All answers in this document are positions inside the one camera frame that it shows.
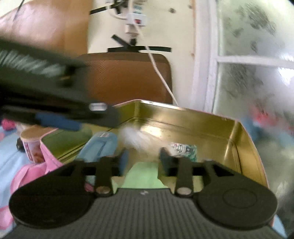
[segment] white cable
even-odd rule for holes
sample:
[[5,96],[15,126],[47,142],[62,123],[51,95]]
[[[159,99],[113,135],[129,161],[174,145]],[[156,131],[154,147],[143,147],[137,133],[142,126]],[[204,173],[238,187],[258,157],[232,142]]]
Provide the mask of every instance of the white cable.
[[119,15],[112,14],[111,11],[109,11],[109,10],[111,10],[111,7],[110,6],[111,5],[106,6],[106,10],[108,10],[108,13],[109,13],[110,16],[112,16],[112,17],[114,17],[116,19],[120,19],[120,20],[126,20],[127,19],[126,16],[119,16]]
[[152,63],[152,65],[153,65],[153,68],[154,68],[155,72],[158,74],[158,76],[159,76],[159,78],[161,79],[163,85],[165,86],[165,88],[167,89],[167,91],[169,92],[169,94],[171,95],[171,97],[172,97],[174,103],[175,103],[177,106],[179,106],[179,104],[178,104],[178,102],[177,102],[175,96],[174,96],[173,93],[171,92],[171,90],[170,90],[169,86],[167,85],[165,79],[163,78],[163,76],[161,75],[160,71],[158,70],[158,68],[157,68],[157,66],[156,66],[156,63],[155,63],[155,60],[154,60],[154,58],[153,58],[153,56],[152,56],[151,50],[150,50],[149,46],[146,44],[145,37],[144,37],[144,35],[143,35],[143,33],[142,33],[140,27],[138,26],[138,24],[136,23],[136,21],[135,21],[135,19],[134,19],[134,16],[133,16],[133,2],[134,2],[134,0],[129,0],[129,1],[128,1],[128,11],[129,11],[129,13],[130,13],[130,15],[131,15],[131,20],[132,20],[132,22],[133,22],[133,24],[134,24],[134,27],[136,28],[137,32],[139,33],[139,35],[141,36],[141,38],[142,38],[142,40],[143,40],[144,46],[145,46],[145,48],[146,48],[146,50],[147,50],[148,56],[149,56],[149,58],[150,58],[150,60],[151,60],[151,63]]

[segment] metal screw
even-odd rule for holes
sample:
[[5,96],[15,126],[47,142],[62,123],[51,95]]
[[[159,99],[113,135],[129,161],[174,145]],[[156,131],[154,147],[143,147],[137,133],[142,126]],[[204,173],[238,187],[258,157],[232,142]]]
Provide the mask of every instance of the metal screw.
[[188,187],[180,187],[177,189],[177,193],[180,195],[190,195],[192,190]]
[[107,186],[100,186],[96,188],[96,192],[99,194],[108,194],[110,193],[110,188]]
[[170,12],[170,13],[176,13],[176,10],[175,10],[174,8],[170,8],[170,9],[169,9],[169,12]]

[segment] frosted glass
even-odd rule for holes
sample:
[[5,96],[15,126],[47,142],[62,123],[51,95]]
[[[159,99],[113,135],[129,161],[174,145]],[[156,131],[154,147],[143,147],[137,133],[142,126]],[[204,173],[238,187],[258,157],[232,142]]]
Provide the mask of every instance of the frosted glass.
[[251,106],[294,114],[294,69],[220,64],[213,112],[240,119]]
[[219,54],[293,61],[294,5],[289,0],[218,0]]

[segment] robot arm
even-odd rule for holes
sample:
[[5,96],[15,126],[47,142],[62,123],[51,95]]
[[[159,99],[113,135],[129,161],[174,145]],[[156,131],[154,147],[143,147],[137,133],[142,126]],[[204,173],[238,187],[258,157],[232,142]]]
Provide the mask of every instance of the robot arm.
[[82,61],[0,39],[0,116],[68,130],[83,122],[116,127],[117,110],[87,96],[87,69]]

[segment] red object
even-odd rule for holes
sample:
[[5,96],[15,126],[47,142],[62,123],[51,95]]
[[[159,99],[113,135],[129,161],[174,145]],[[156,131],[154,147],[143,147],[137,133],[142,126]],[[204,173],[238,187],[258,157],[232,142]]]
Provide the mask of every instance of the red object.
[[276,115],[269,114],[266,111],[261,112],[256,107],[252,108],[251,116],[253,121],[257,122],[260,127],[279,127],[294,136],[294,127],[291,127],[290,123],[282,117],[277,117]]
[[8,120],[8,119],[3,119],[1,122],[1,125],[4,130],[13,130],[15,129],[15,123],[14,121]]

